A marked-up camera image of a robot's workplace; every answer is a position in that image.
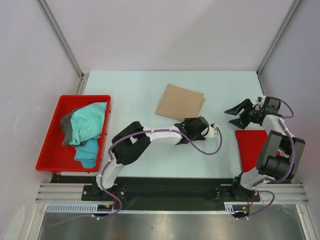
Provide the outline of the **beige t shirt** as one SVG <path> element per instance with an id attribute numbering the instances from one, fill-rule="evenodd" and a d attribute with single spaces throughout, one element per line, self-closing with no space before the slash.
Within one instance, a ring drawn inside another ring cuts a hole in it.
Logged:
<path id="1" fill-rule="evenodd" d="M 201 92 L 168 84 L 155 113 L 182 122 L 185 118 L 198 117 L 205 100 Z"/>

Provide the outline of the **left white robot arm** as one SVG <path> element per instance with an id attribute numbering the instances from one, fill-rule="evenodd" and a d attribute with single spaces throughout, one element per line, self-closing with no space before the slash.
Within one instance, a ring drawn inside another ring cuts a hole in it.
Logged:
<path id="1" fill-rule="evenodd" d="M 163 128 L 132 122 L 112 139 L 109 159 L 92 184 L 93 194 L 100 200 L 107 199 L 123 168 L 137 161 L 151 144 L 184 145 L 204 141 L 214 133 L 214 125 L 202 116 L 186 118 L 183 122 Z"/>

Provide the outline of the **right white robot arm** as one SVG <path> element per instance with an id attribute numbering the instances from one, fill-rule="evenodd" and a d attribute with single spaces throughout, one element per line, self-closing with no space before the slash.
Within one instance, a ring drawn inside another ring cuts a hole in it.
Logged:
<path id="1" fill-rule="evenodd" d="M 294 136 L 285 124 L 286 116 L 279 114 L 283 100 L 262 96 L 253 104 L 245 99 L 225 110 L 236 116 L 230 124 L 244 130 L 250 123 L 258 124 L 267 132 L 266 141 L 258 155 L 255 168 L 236 176 L 228 193 L 236 202 L 245 201 L 259 193 L 259 187 L 281 183 L 294 177 L 306 142 Z"/>

